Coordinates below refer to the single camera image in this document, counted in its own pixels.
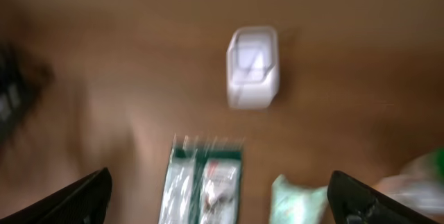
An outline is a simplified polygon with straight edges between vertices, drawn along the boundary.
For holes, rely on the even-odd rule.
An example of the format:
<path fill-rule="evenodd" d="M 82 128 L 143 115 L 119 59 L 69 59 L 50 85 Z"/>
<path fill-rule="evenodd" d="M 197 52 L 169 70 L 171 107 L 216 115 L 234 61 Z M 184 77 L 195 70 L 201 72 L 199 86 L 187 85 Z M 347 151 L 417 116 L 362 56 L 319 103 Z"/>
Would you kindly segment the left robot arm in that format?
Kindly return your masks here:
<path fill-rule="evenodd" d="M 1 143 L 24 121 L 52 79 L 48 64 L 10 42 L 1 43 Z"/>

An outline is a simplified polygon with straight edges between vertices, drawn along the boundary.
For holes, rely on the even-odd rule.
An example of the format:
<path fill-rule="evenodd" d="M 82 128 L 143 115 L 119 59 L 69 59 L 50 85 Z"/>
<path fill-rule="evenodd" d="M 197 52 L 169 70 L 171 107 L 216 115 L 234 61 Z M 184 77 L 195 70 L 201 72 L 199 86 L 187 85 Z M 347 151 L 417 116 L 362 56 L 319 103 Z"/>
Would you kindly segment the light green wipes packet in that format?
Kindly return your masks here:
<path fill-rule="evenodd" d="M 270 224 L 319 224 L 327 207 L 327 186 L 291 184 L 279 175 L 272 184 Z"/>

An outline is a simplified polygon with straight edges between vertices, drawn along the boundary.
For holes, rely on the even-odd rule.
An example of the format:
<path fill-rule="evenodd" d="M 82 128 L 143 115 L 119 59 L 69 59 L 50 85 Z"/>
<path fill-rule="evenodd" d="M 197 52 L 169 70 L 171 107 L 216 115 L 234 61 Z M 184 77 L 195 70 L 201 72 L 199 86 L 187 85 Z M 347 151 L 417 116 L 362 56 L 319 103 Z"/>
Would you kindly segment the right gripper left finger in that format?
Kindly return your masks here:
<path fill-rule="evenodd" d="M 1 224 L 103 224 L 112 194 L 104 167 L 1 219 Z"/>

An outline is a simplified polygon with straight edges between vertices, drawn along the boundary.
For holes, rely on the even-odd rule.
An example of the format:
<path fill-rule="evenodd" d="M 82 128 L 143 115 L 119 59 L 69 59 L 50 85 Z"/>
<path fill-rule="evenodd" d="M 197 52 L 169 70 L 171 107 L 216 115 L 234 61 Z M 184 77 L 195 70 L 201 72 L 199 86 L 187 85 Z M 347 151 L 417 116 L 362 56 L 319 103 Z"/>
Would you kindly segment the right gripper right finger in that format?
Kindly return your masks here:
<path fill-rule="evenodd" d="M 336 224 L 438 224 L 342 171 L 334 171 L 327 199 Z"/>

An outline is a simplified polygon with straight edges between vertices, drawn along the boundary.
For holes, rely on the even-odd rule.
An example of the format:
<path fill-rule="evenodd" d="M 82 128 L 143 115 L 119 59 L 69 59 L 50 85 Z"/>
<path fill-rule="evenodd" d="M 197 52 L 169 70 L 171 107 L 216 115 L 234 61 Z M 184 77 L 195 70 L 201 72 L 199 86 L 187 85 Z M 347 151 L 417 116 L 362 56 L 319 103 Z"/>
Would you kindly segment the green 3M gloves package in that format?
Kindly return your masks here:
<path fill-rule="evenodd" d="M 175 136 L 166 170 L 161 224 L 236 224 L 243 140 Z"/>

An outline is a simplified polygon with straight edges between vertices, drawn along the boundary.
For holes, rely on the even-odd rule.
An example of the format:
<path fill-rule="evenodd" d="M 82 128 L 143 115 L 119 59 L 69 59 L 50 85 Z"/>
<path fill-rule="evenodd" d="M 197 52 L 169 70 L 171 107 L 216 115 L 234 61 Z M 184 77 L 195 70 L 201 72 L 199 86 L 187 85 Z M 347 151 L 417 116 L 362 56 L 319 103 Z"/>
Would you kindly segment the green white tape roll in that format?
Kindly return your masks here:
<path fill-rule="evenodd" d="M 374 189 L 429 217 L 443 216 L 443 149 L 417 157 Z"/>

